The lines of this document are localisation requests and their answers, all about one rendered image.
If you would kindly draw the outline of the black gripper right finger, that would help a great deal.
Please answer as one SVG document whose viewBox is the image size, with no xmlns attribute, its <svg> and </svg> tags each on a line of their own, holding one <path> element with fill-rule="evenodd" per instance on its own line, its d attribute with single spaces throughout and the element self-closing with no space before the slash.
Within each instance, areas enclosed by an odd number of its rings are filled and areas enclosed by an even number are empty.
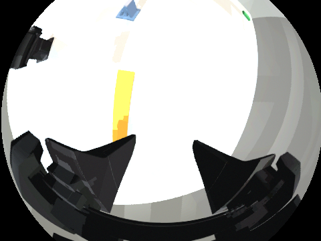
<svg viewBox="0 0 321 241">
<path fill-rule="evenodd" d="M 276 158 L 272 153 L 241 161 L 198 140 L 193 140 L 192 151 L 212 214 L 227 211 L 227 204 L 243 190 L 252 176 L 260 169 L 269 167 Z"/>
</svg>

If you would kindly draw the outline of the orange and yellow bar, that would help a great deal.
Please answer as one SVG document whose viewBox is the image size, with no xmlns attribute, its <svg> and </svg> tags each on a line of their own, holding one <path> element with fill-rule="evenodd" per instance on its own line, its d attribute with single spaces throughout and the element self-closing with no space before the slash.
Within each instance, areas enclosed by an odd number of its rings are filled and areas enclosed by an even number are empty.
<svg viewBox="0 0 321 241">
<path fill-rule="evenodd" d="M 113 142 L 128 134 L 128 111 L 131 101 L 134 72 L 118 70 L 113 99 L 112 137 Z"/>
</svg>

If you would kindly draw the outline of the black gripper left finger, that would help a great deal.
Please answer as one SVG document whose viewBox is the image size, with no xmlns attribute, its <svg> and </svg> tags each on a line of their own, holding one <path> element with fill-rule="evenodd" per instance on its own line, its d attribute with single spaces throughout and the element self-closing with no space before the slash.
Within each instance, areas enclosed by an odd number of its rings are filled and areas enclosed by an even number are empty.
<svg viewBox="0 0 321 241">
<path fill-rule="evenodd" d="M 101 211 L 109 214 L 135 145 L 136 135 L 132 134 L 87 151 L 69 147 L 51 137 L 45 138 L 51 161 L 77 174 L 101 206 Z"/>
</svg>

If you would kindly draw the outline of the light green rectangular block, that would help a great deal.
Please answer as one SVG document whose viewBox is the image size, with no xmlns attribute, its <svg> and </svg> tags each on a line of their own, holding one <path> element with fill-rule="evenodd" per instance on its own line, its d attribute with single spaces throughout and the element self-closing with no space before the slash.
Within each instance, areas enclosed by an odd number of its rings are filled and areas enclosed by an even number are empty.
<svg viewBox="0 0 321 241">
<path fill-rule="evenodd" d="M 241 13 L 243 14 L 243 16 L 245 16 L 246 19 L 248 19 L 248 21 L 251 21 L 251 18 L 249 18 L 249 16 L 247 15 L 247 13 L 244 10 L 241 11 Z"/>
</svg>

